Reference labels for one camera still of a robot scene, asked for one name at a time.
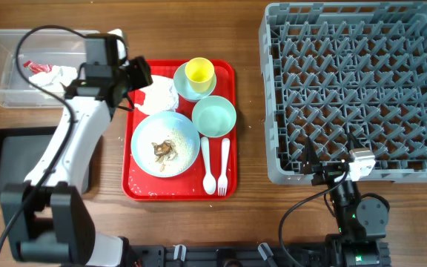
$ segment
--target fork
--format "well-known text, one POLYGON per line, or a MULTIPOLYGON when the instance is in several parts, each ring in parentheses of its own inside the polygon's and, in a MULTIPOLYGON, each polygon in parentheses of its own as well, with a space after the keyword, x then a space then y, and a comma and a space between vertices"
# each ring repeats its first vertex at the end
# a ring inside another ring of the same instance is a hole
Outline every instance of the fork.
POLYGON ((218 192, 219 196, 225 196, 227 194, 228 180, 227 180, 227 163, 228 163, 228 152, 230 152, 230 140, 224 138, 222 140, 222 173, 220 174, 218 181, 218 192))

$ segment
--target cup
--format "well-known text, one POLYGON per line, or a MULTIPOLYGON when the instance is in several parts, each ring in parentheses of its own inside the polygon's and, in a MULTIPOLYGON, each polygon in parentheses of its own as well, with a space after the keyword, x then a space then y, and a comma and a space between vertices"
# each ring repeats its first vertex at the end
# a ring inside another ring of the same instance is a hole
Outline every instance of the cup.
POLYGON ((208 59, 191 59, 185 66, 185 75, 197 93, 204 93, 211 86, 214 74, 214 65, 208 59))

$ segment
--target dish rack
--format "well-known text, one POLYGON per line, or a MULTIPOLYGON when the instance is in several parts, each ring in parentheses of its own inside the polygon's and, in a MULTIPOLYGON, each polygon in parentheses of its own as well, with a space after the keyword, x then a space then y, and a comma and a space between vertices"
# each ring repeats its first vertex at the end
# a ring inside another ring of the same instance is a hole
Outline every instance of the dish rack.
POLYGON ((272 182, 310 183, 306 138, 327 164, 347 132, 377 158, 364 180, 427 182, 427 2, 269 4, 259 49, 272 182))

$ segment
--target wooden surface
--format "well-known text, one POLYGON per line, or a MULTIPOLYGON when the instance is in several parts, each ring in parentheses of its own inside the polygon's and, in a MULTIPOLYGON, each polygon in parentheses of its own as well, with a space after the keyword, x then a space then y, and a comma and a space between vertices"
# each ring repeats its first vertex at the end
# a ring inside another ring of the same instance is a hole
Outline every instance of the wooden surface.
MULTIPOLYGON (((239 184, 236 193, 224 202, 129 200, 120 185, 123 142, 119 137, 124 135, 126 113, 118 111, 95 153, 95 185, 84 195, 97 230, 128 237, 137 245, 277 244, 278 223, 284 212, 323 188, 274 185, 266 174, 258 28, 268 2, 102 2, 0 0, 0 28, 41 24, 101 32, 121 28, 128 34, 132 56, 204 56, 230 62, 237 77, 239 184)), ((60 114, 59 110, 0 108, 0 128, 56 125, 60 114)), ((385 241, 390 242, 393 266, 427 266, 427 184, 368 182, 360 183, 360 190, 381 194, 391 203, 385 241)), ((0 233, 3 227, 0 210, 0 233)), ((336 232, 334 218, 322 199, 295 211, 285 224, 285 240, 294 242, 321 241, 336 232)), ((1 266, 16 265, 6 244, 1 266)))

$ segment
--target spoon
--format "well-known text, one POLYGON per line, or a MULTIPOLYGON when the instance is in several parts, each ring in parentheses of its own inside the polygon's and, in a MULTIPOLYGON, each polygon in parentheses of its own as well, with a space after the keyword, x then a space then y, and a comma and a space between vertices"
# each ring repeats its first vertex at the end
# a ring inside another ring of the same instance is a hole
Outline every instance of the spoon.
POLYGON ((204 190, 207 194, 213 194, 215 193, 216 181, 211 173, 211 155, 207 137, 204 136, 200 139, 200 147, 205 163, 204 190))

